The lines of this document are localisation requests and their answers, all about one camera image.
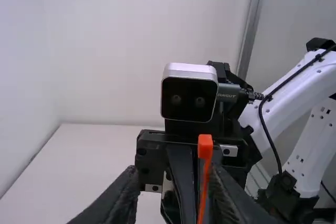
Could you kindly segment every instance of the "screw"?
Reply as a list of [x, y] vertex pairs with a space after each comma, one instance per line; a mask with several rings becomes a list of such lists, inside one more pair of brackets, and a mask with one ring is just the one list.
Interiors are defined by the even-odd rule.
[[223, 150], [223, 154], [224, 155], [229, 155], [230, 154], [230, 150], [229, 149], [224, 149]]
[[139, 149], [137, 149], [137, 154], [139, 155], [139, 156], [144, 156], [144, 155], [146, 155], [146, 153], [147, 153], [147, 150], [146, 149], [143, 149], [143, 148], [139, 148]]

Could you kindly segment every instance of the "black cable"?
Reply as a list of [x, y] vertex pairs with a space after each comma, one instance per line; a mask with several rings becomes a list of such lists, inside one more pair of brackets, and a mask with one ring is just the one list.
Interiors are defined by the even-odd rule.
[[325, 192], [329, 195], [329, 197], [332, 199], [332, 201], [334, 201], [334, 203], [336, 204], [335, 197], [332, 196], [332, 194], [329, 192], [329, 190], [327, 189], [327, 187], [325, 186], [325, 184], [323, 183], [323, 181], [321, 181], [321, 186], [323, 187], [323, 189], [325, 190]]
[[292, 79], [294, 79], [296, 76], [298, 76], [300, 73], [302, 73], [303, 71], [305, 71], [308, 67], [310, 67], [311, 65], [313, 65], [316, 61], [321, 61], [321, 58], [323, 56], [325, 56], [327, 53], [329, 53], [332, 49], [336, 48], [336, 45], [333, 45], [331, 47], [329, 47], [327, 50], [325, 50], [323, 53], [321, 54], [317, 54], [315, 55], [315, 58], [312, 59], [311, 61], [309, 61], [306, 65], [304, 65], [302, 68], [300, 68], [298, 71], [296, 71], [294, 74], [292, 74], [290, 77], [288, 77], [285, 81], [283, 81], [279, 86], [277, 86], [275, 89], [273, 89], [268, 95], [265, 96], [265, 98], [261, 101], [260, 105], [259, 105], [259, 117], [260, 117], [260, 122], [261, 125], [263, 126], [262, 128], [265, 131], [267, 140], [272, 148], [272, 151], [274, 153], [275, 159], [277, 161], [277, 166], [278, 166], [278, 171], [279, 171], [279, 175], [282, 174], [282, 165], [281, 165], [281, 160], [278, 154], [278, 151], [274, 145], [274, 142], [268, 132], [268, 129], [266, 127], [266, 123], [264, 120], [264, 117], [262, 115], [262, 107], [264, 106], [265, 102], [267, 101], [271, 101], [272, 100], [272, 96], [279, 90], [281, 89], [283, 86], [285, 86], [288, 82], [290, 82]]

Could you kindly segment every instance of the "metal frame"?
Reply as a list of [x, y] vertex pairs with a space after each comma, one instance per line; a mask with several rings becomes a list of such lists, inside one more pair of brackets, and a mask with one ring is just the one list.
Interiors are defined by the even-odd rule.
[[249, 4], [236, 72], [243, 80], [245, 80], [247, 76], [247, 70], [251, 59], [262, 5], [263, 0], [251, 0]]

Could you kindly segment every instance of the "white wall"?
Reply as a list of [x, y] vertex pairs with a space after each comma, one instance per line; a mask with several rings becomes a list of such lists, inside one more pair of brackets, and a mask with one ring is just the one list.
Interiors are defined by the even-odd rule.
[[161, 125], [171, 61], [235, 70], [249, 0], [44, 0], [64, 121]]
[[0, 197], [57, 126], [41, 0], [0, 0]]
[[[246, 80], [256, 90], [262, 91], [295, 66], [306, 53], [306, 42], [311, 38], [336, 40], [335, 17], [334, 0], [264, 0]], [[307, 115], [277, 138], [276, 146], [282, 162], [292, 152], [306, 120]], [[271, 174], [276, 172], [271, 150], [265, 154], [262, 163]], [[335, 177], [332, 181], [329, 172], [325, 183], [333, 190]], [[322, 201], [331, 202], [325, 195]]]

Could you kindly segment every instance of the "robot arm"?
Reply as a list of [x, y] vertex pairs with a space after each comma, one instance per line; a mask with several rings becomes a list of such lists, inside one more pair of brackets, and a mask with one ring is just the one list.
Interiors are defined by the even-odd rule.
[[[293, 69], [266, 89], [263, 94], [270, 93], [299, 68], [324, 51], [324, 49], [319, 49], [308, 52]], [[335, 93], [336, 52], [329, 52], [323, 59], [322, 62], [314, 63], [313, 66], [295, 77], [274, 94], [270, 102], [265, 103], [263, 115], [268, 131], [274, 140], [296, 119]], [[242, 127], [249, 125], [253, 128], [254, 132], [251, 136], [259, 151], [263, 153], [270, 148], [270, 144], [260, 123], [259, 104], [260, 101], [255, 101], [254, 104], [247, 105], [239, 118], [239, 122]]]
[[[320, 54], [324, 56], [285, 84], [262, 107], [265, 124], [274, 140], [312, 109], [295, 149], [282, 167], [283, 173], [273, 176], [267, 189], [261, 190], [258, 197], [269, 212], [276, 209], [277, 214], [294, 223], [312, 223], [314, 220], [313, 208], [319, 199], [320, 183], [336, 152], [336, 52], [325, 48], [308, 52], [263, 93], [268, 95]], [[249, 125], [253, 129], [251, 137], [262, 153], [270, 148], [270, 144], [260, 122], [259, 106], [259, 101], [248, 105], [239, 121], [243, 127]]]

